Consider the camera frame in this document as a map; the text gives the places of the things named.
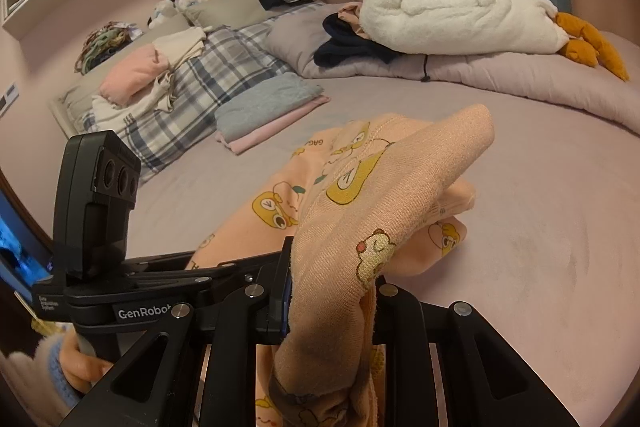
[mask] plaid bedding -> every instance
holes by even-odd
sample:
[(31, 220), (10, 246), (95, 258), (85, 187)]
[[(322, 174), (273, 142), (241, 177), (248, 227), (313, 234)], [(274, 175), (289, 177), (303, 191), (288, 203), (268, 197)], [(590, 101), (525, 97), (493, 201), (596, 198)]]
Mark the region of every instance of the plaid bedding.
[[(148, 113), (120, 133), (142, 162), (140, 181), (148, 181), (213, 133), (214, 113), (223, 103), (267, 78), (292, 71), (286, 62), (262, 48), (264, 39), (279, 17), (320, 4), (298, 6), (239, 30), (220, 26), (209, 33), (202, 55), (175, 71), (174, 110)], [(87, 132), (97, 130), (92, 111), (84, 117), (84, 128)]]

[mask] blue cuff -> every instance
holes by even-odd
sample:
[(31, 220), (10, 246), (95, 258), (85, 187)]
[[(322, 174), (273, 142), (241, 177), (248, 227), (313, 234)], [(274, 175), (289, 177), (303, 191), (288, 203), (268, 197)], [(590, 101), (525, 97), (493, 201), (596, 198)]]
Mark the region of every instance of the blue cuff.
[(62, 339), (57, 341), (51, 351), (49, 351), (49, 375), (60, 398), (69, 408), (73, 408), (80, 401), (80, 396), (71, 384), (66, 381), (62, 367), (60, 366), (60, 348), (62, 347)]

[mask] folded pink garment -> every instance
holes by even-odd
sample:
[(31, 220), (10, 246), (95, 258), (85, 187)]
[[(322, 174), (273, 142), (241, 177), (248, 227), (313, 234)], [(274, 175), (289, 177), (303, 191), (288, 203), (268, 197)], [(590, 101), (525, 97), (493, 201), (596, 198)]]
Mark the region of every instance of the folded pink garment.
[(305, 105), (301, 105), (299, 108), (289, 111), (287, 114), (283, 114), (281, 117), (264, 124), (258, 129), (251, 131), (249, 134), (245, 134), (233, 142), (227, 143), (225, 137), (222, 136), (220, 131), (216, 131), (214, 137), (227, 149), (231, 150), (233, 154), (240, 154), (251, 149), (251, 147), (262, 143), (265, 140), (279, 133), (281, 130), (287, 128), (294, 122), (297, 122), (303, 116), (309, 114), (319, 105), (329, 102), (331, 99), (328, 96), (318, 96), (311, 102), (306, 102)]
[(169, 60), (153, 44), (145, 44), (118, 62), (100, 85), (100, 95), (126, 107), (131, 97), (169, 69)]

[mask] human hand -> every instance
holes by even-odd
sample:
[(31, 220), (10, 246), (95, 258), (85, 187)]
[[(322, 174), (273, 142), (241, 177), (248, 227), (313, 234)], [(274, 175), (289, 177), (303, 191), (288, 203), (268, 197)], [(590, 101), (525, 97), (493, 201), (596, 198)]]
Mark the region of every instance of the human hand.
[(100, 380), (113, 366), (111, 362), (81, 353), (78, 336), (73, 328), (65, 333), (58, 360), (66, 381), (80, 393), (88, 393), (91, 382)]

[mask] black device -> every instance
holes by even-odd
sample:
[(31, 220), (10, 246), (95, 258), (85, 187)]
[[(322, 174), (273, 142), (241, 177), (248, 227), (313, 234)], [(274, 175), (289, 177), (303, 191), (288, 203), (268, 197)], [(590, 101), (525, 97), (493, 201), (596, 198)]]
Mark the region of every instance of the black device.
[[(33, 286), (34, 307), (42, 319), (73, 322), (83, 350), (115, 365), (62, 427), (190, 426), (208, 345), (200, 425), (254, 427), (255, 346), (278, 345), (287, 334), (293, 238), (282, 251), (209, 269), (185, 270), (192, 252), (126, 260), (139, 176), (139, 160), (111, 131), (66, 146), (54, 270)], [(450, 427), (577, 427), (470, 304), (422, 303), (382, 277), (376, 291), (385, 427), (437, 426), (443, 414)], [(446, 411), (438, 411), (430, 343)]]

